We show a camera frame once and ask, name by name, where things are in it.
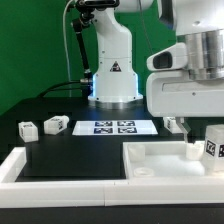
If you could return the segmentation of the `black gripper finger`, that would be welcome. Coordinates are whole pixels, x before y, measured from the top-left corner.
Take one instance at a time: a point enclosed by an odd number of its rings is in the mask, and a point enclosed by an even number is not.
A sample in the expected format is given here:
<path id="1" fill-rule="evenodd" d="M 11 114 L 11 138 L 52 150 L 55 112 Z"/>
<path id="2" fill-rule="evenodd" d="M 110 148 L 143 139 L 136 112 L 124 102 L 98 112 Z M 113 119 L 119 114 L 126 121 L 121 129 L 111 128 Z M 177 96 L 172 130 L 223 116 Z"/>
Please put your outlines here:
<path id="1" fill-rule="evenodd" d="M 191 131 L 191 128 L 187 124 L 187 122 L 185 121 L 185 118 L 184 117 L 177 117 L 176 118 L 176 124 L 183 133 L 184 141 L 188 142 L 188 134 Z"/>

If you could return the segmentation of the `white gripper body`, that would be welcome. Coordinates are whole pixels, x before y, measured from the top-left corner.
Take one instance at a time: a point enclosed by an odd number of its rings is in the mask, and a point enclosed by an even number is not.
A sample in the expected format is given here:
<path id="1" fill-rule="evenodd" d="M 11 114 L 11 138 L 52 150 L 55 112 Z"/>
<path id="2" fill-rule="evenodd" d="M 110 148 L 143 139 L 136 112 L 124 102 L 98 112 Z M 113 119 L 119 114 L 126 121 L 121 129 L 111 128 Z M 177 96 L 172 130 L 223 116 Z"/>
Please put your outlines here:
<path id="1" fill-rule="evenodd" d="M 177 43 L 147 59 L 147 108 L 154 117 L 224 117 L 224 79 L 193 81 L 184 67 L 187 48 Z"/>

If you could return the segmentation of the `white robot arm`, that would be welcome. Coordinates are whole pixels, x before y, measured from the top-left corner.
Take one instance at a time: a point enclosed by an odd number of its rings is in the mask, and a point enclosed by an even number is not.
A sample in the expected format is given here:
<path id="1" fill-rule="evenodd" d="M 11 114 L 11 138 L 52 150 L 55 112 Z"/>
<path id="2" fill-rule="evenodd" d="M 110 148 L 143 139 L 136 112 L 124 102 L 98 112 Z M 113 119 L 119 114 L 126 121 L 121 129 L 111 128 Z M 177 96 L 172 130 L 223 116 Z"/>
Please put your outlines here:
<path id="1" fill-rule="evenodd" d="M 146 94 L 132 68 L 132 36 L 115 12 L 158 4 L 159 20 L 175 31 L 176 43 L 147 59 Z M 224 117 L 224 0 L 121 0 L 94 12 L 99 67 L 89 101 L 122 108 L 145 99 L 154 117 L 174 117 L 187 134 L 188 117 Z"/>

